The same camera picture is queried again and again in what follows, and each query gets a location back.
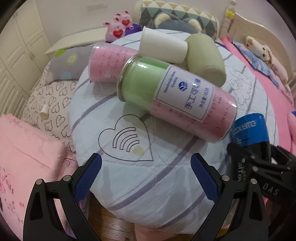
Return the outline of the yellow star ornament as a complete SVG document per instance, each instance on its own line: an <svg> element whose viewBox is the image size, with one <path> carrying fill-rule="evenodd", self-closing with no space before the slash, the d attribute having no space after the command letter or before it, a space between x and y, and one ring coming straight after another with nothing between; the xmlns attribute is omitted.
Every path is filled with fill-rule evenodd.
<svg viewBox="0 0 296 241"><path fill-rule="evenodd" d="M234 15L235 15L235 12L233 12L231 10L227 10L225 13L225 16L230 19L234 18Z"/></svg>

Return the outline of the cream cow plush toy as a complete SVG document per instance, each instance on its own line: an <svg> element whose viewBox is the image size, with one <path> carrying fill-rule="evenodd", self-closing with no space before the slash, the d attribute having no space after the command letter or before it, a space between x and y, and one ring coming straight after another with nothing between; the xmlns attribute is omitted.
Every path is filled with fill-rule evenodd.
<svg viewBox="0 0 296 241"><path fill-rule="evenodd" d="M272 54L269 46L260 44L251 36L247 36L245 38L245 44L255 56L259 57L273 70L273 72L280 78L283 84L287 84L287 71L280 61L278 61L278 59Z"/></svg>

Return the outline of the white wardrobe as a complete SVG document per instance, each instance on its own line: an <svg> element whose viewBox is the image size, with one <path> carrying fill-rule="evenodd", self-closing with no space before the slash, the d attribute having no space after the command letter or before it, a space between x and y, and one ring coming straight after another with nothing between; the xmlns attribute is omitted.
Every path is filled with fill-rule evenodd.
<svg viewBox="0 0 296 241"><path fill-rule="evenodd" d="M36 1L25 1L1 30L1 114L20 117L50 61Z"/></svg>

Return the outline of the triangle pattern pillow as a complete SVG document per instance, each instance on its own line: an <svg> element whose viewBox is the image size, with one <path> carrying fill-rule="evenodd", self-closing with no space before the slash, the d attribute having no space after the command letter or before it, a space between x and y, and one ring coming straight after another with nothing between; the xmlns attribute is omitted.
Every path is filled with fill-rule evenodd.
<svg viewBox="0 0 296 241"><path fill-rule="evenodd" d="M154 27L153 21L159 14L175 16L183 21L189 18L199 22L199 31L208 35L213 40L219 36L219 21L212 14L183 4L167 1L138 1L133 10L132 17L137 19L141 27Z"/></svg>

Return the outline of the pink pig plush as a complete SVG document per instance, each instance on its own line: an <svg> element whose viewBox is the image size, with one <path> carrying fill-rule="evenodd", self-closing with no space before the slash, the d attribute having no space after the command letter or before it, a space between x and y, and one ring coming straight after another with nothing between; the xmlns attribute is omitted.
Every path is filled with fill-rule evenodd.
<svg viewBox="0 0 296 241"><path fill-rule="evenodd" d="M125 10L123 14L116 13L114 20L121 22L126 29L133 30L133 20L130 13Z"/></svg>
<svg viewBox="0 0 296 241"><path fill-rule="evenodd" d="M103 25L107 27L107 31L105 34L106 42L112 43L115 40L118 40L125 36L125 26L121 22L103 22Z"/></svg>

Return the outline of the blue cartoon pillow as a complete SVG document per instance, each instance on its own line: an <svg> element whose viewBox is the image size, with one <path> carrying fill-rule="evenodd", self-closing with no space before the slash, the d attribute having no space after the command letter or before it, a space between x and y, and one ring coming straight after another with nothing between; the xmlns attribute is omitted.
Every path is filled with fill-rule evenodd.
<svg viewBox="0 0 296 241"><path fill-rule="evenodd" d="M267 66L267 64L262 61L259 57L253 54L250 50L247 49L245 45L239 43L237 41L232 41L235 47L239 50L239 52L245 57L245 59L250 63L250 65L257 71L261 72L263 75L270 78L272 83L279 88L280 84L276 80L274 72Z"/></svg>

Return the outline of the upper pink pig plush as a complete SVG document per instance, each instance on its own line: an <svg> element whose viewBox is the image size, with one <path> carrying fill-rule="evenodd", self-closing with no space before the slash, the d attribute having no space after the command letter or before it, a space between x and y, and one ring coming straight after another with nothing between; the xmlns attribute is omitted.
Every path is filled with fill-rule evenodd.
<svg viewBox="0 0 296 241"><path fill-rule="evenodd" d="M126 29L133 30L133 20L130 13L125 10L123 14L116 13L114 20L121 22Z"/></svg>

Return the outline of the grey pillow with dots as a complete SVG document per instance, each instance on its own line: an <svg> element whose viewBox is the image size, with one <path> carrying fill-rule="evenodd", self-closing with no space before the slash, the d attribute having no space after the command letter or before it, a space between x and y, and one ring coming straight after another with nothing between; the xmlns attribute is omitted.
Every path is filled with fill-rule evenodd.
<svg viewBox="0 0 296 241"><path fill-rule="evenodd" d="M89 63L89 57L94 45L58 50L49 64L45 83L78 80Z"/></svg>

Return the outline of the grey bear plush cushion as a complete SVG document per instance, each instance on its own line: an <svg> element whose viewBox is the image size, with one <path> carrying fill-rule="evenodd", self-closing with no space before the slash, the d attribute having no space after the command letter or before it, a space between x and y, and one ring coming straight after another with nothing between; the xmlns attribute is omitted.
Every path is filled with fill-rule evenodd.
<svg viewBox="0 0 296 241"><path fill-rule="evenodd" d="M194 18L179 19L177 16L170 13L160 13L151 20L146 27L150 29L164 29L189 34L196 34L202 31L201 24Z"/></svg>

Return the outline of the pink plush with blue patch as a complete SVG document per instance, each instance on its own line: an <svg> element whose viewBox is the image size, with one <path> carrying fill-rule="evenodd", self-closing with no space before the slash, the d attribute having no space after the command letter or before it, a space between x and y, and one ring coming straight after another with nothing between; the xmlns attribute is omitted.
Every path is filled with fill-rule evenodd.
<svg viewBox="0 0 296 241"><path fill-rule="evenodd" d="M287 122L288 127L290 130L290 135L292 137L292 140L296 141L296 117L295 117L295 111L292 111L287 114Z"/></svg>

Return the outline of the cream wooden headboard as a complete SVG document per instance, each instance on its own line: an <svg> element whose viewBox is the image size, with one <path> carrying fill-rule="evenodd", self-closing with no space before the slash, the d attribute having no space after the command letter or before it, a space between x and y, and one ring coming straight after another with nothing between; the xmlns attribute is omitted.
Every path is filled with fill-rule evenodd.
<svg viewBox="0 0 296 241"><path fill-rule="evenodd" d="M229 1L226 11L231 10L235 12L235 15L232 19L227 18L224 15L224 20L220 27L219 38L222 39L227 37L236 40L237 42L244 43L246 36L252 36L261 44L268 45L274 56L286 69L288 75L287 83L291 87L293 97L295 97L295 71L292 71L291 61L283 43L265 26L252 20L248 20L236 13L235 6L236 1Z"/></svg>

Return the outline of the pink bed blanket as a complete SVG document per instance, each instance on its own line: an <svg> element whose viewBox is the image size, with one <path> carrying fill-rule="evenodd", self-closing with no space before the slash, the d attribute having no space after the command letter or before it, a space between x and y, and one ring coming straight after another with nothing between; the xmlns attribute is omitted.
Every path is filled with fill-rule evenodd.
<svg viewBox="0 0 296 241"><path fill-rule="evenodd" d="M221 39L223 45L234 54L241 62L246 64L247 68L256 76L262 87L264 88L275 113L275 119L278 128L279 145L286 150L292 149L292 138L287 121L287 114L294 111L295 108L285 95L282 94L270 78L255 70L245 57L239 52L230 39L227 37Z"/></svg>

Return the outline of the green felt cup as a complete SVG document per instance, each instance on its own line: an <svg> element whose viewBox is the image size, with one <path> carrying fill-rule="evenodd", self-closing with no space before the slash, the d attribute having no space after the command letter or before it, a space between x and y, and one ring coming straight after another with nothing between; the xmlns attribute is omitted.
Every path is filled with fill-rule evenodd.
<svg viewBox="0 0 296 241"><path fill-rule="evenodd" d="M189 71L217 87L222 87L226 81L225 65L212 38L197 33L190 35L185 41L188 44L186 62Z"/></svg>

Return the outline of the lower pink pig plush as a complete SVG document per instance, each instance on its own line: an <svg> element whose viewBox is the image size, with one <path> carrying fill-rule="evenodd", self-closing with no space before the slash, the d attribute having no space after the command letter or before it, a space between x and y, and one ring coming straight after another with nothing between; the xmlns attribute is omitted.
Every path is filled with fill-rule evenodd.
<svg viewBox="0 0 296 241"><path fill-rule="evenodd" d="M121 22L103 22L103 25L107 27L107 31L105 34L106 42L112 43L115 40L118 40L125 36L125 26Z"/></svg>

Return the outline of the blue black cooling towel can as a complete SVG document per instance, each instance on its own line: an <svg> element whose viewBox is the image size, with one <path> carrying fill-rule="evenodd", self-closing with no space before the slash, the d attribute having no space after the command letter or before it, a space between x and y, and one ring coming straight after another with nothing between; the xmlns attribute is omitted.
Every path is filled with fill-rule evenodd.
<svg viewBox="0 0 296 241"><path fill-rule="evenodd" d="M267 163L271 162L268 130L263 114L251 113L240 117L231 129L231 143L227 154L232 161L232 177L235 181L246 181L254 162L251 156Z"/></svg>

